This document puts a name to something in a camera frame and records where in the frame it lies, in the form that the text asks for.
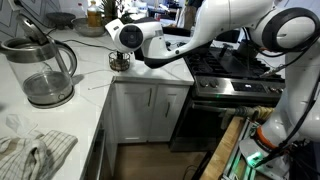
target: kitchen cabinet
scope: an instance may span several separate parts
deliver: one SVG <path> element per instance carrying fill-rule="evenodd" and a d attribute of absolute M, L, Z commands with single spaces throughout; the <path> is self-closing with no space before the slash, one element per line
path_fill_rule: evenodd
<path fill-rule="evenodd" d="M 189 86 L 115 83 L 118 143 L 170 140 Z"/>
<path fill-rule="evenodd" d="M 114 94 L 114 85 L 112 85 L 109 89 L 107 99 L 102 111 L 102 125 L 105 129 L 106 137 L 105 137 L 105 149 L 106 155 L 108 156 L 108 163 L 111 175 L 113 176 L 115 162 L 116 162 L 116 155 L 117 155 L 117 148 L 118 148 L 118 139 L 116 136 L 115 130 L 115 118 L 114 118 L 114 105 L 113 105 L 113 98 L 112 95 Z"/>
<path fill-rule="evenodd" d="M 146 142 L 154 109 L 156 85 L 115 83 L 115 118 L 119 143 Z"/>
<path fill-rule="evenodd" d="M 170 141 L 189 86 L 159 85 L 155 101 L 149 142 Z"/>

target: floor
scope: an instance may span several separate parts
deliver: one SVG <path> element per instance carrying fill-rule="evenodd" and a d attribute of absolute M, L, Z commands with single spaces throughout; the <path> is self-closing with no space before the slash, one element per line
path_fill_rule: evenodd
<path fill-rule="evenodd" d="M 119 145 L 117 153 L 115 180 L 190 180 L 205 155 L 171 153 L 166 143 Z"/>

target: striped towel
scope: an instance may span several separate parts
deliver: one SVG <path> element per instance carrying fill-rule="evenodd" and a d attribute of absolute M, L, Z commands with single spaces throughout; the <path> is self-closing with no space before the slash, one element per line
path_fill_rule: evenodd
<path fill-rule="evenodd" d="M 58 131 L 35 139 L 0 138 L 0 179 L 50 179 L 77 141 Z"/>

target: gas stove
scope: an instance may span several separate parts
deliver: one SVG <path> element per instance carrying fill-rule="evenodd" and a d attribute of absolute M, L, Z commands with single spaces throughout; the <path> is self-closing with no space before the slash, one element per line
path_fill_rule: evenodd
<path fill-rule="evenodd" d="M 261 74 L 270 70 L 265 64 L 257 59 L 250 59 L 248 63 L 247 58 L 232 50 L 227 50 L 220 57 L 221 50 L 209 48 L 206 54 L 184 57 L 195 79 L 194 97 L 279 100 L 285 88 L 285 81 L 280 75 L 261 78 Z"/>

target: electric kettle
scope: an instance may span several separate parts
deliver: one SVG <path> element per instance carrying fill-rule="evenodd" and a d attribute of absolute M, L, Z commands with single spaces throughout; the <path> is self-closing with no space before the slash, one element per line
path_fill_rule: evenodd
<path fill-rule="evenodd" d="M 74 52 L 65 43 L 43 34 L 26 16 L 18 15 L 17 21 L 27 37 L 2 42 L 0 53 L 5 54 L 23 92 L 37 108 L 66 103 L 74 95 L 71 79 L 77 68 Z M 60 51 L 69 57 L 69 69 Z"/>

